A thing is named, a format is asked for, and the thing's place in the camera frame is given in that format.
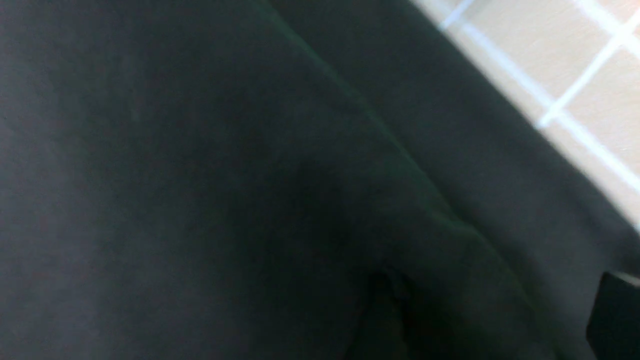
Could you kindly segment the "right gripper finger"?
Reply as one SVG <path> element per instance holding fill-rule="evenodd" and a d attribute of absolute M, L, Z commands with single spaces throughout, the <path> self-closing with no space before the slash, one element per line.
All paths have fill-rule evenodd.
<path fill-rule="evenodd" d="M 640 280 L 605 272 L 590 313 L 586 339 L 597 360 L 640 358 Z"/>

